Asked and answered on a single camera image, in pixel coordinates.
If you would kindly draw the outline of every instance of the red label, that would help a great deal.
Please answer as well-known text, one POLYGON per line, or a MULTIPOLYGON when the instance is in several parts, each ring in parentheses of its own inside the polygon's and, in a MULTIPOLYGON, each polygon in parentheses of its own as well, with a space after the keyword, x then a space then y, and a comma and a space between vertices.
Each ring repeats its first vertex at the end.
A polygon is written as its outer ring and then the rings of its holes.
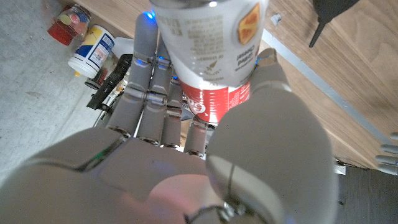
POLYGON ((181 82, 182 90, 188 97, 188 105, 198 118, 219 123, 224 114, 232 107, 249 98, 250 83, 229 92, 229 88, 219 90, 200 90, 181 82))

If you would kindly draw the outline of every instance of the robotic hand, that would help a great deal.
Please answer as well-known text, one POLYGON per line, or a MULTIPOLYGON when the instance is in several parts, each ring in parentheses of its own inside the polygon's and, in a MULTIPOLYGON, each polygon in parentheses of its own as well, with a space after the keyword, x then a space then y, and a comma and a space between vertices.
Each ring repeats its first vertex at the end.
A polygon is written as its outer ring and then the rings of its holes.
POLYGON ((107 128, 76 133, 15 170, 0 189, 1 220, 333 223, 329 140, 291 92, 275 51, 259 54, 250 99, 224 115, 203 160, 206 124, 199 119, 188 132, 188 153, 175 150, 182 91, 147 16, 137 19, 130 78, 107 128))
MULTIPOLYGON (((398 133, 392 133, 391 138, 397 140, 398 133)), ((398 146, 383 144, 381 145, 381 150, 395 155, 398 154, 398 146)), ((398 175, 398 157, 378 155, 376 156, 376 160, 381 163, 378 167, 379 171, 398 175)))

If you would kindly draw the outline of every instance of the white can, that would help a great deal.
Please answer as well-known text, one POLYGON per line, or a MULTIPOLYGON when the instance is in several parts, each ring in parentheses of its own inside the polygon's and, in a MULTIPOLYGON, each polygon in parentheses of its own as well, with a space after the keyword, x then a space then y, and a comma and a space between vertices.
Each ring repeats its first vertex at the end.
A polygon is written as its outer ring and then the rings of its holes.
POLYGON ((106 29, 94 25, 87 33, 68 64, 78 73, 94 78, 112 51, 114 37, 106 29))
POLYGON ((150 0, 191 110, 218 123, 249 97, 268 0, 150 0))

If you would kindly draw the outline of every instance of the blue led light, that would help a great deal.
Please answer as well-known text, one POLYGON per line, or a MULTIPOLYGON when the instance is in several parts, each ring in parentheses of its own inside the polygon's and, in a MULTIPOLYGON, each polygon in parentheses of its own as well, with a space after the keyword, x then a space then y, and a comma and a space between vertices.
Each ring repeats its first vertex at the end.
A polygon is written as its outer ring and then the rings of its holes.
POLYGON ((149 19, 153 19, 153 15, 150 12, 144 12, 145 15, 147 15, 147 17, 149 17, 149 19))

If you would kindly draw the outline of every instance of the gray floor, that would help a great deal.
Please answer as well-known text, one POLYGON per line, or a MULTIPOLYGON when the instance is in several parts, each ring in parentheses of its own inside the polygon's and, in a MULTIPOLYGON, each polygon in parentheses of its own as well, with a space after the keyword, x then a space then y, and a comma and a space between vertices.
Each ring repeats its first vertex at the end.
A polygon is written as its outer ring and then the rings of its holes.
POLYGON ((376 170, 348 168, 339 175, 337 224, 398 223, 398 177, 376 170))
POLYGON ((75 77, 66 47, 47 29, 56 1, 1 1, 0 185, 37 151, 93 125, 98 111, 85 107, 93 91, 75 77))

